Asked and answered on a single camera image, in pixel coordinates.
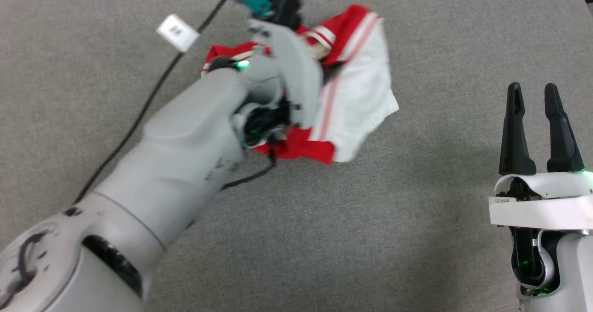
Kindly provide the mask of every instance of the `green light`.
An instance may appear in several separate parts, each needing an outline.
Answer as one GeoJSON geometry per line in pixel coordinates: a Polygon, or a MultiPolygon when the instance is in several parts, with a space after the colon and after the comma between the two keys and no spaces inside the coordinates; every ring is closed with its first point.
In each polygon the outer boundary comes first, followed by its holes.
{"type": "Polygon", "coordinates": [[[239,69],[243,69],[243,68],[245,68],[248,65],[249,65],[249,61],[246,61],[246,60],[245,61],[239,61],[239,62],[237,62],[237,67],[239,69]]]}

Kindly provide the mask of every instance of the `white robotic arm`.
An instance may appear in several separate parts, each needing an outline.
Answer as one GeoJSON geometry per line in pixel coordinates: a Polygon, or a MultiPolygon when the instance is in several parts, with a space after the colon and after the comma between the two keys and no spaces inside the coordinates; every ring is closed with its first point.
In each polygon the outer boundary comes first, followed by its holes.
{"type": "Polygon", "coordinates": [[[94,191],[2,251],[0,311],[142,311],[163,254],[223,189],[243,149],[287,125],[311,126],[318,61],[284,25],[252,19],[250,28],[273,57],[207,73],[146,123],[94,191]]]}
{"type": "Polygon", "coordinates": [[[585,171],[558,90],[545,90],[550,120],[548,173],[529,158],[521,87],[508,88],[491,223],[508,226],[511,265],[523,312],[593,312],[593,173],[585,171]]]}

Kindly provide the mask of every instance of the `white tag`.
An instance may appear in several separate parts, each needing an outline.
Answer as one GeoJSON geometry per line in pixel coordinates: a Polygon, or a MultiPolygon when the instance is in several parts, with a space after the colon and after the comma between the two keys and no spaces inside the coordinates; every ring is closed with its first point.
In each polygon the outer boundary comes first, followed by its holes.
{"type": "Polygon", "coordinates": [[[503,198],[502,196],[491,196],[488,198],[488,205],[493,204],[506,204],[508,202],[517,202],[515,198],[503,198]]]}
{"type": "Polygon", "coordinates": [[[197,31],[187,25],[185,21],[182,21],[176,14],[170,14],[158,27],[157,33],[184,53],[200,36],[197,31]]]}

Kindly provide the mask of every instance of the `red and white garment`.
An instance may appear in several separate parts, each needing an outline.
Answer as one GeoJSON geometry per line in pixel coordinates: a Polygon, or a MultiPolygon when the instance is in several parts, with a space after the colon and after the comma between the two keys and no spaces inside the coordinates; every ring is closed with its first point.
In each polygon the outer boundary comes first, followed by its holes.
{"type": "MultiPolygon", "coordinates": [[[[323,87],[314,126],[293,126],[276,153],[279,158],[305,156],[326,164],[349,162],[369,133],[399,108],[391,90],[383,19],[364,6],[353,5],[314,29],[301,27],[297,33],[306,38],[322,66],[338,61],[345,64],[323,87]]],[[[213,46],[202,73],[217,56],[248,59],[255,46],[254,42],[235,48],[213,46]]],[[[269,48],[263,49],[273,54],[269,48]]],[[[256,150],[267,152],[267,145],[256,150]]]]}

